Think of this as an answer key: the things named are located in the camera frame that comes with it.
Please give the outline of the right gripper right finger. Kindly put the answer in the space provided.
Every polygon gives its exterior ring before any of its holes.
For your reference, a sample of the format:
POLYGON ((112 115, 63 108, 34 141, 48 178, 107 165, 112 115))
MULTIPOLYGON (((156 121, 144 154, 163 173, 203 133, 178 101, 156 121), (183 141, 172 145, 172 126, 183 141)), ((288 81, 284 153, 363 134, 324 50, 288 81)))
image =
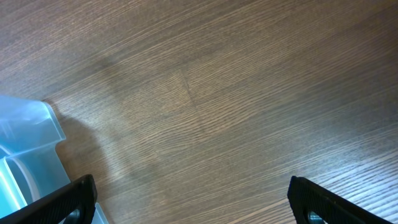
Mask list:
POLYGON ((391 224, 304 177, 291 177, 287 197, 298 224, 391 224))

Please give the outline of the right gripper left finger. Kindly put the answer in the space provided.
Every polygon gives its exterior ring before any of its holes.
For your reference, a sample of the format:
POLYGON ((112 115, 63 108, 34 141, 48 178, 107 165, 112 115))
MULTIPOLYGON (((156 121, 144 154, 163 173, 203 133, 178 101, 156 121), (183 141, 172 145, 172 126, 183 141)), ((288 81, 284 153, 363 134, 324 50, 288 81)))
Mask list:
POLYGON ((34 203, 1 218, 2 224, 90 224, 98 197, 94 178, 86 174, 34 203))

